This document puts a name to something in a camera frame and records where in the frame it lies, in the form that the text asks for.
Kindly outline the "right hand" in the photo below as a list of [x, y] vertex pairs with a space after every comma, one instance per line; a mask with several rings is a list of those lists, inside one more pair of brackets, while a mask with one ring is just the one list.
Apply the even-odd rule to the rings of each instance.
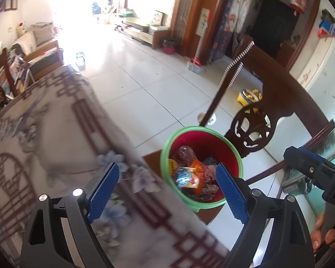
[[324, 224], [324, 214], [325, 212], [322, 212], [318, 215], [314, 230], [310, 233], [310, 239], [314, 252], [316, 252], [323, 243], [335, 249], [335, 229], [330, 229], [324, 236], [322, 236], [321, 233], [321, 228]]

